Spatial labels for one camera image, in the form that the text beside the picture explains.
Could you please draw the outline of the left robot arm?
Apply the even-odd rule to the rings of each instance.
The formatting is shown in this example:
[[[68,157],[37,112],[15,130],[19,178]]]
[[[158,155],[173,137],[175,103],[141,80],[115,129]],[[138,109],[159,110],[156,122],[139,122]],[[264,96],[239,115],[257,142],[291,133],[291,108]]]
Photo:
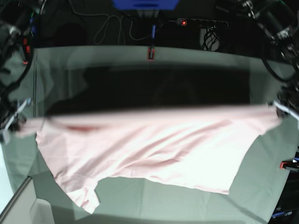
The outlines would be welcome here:
[[[269,41],[278,46],[281,56],[288,61],[294,73],[280,77],[269,65],[265,56],[262,62],[267,71],[284,83],[278,99],[273,101],[280,116],[299,118],[299,28],[296,15],[282,0],[218,0],[217,9],[253,20]]]

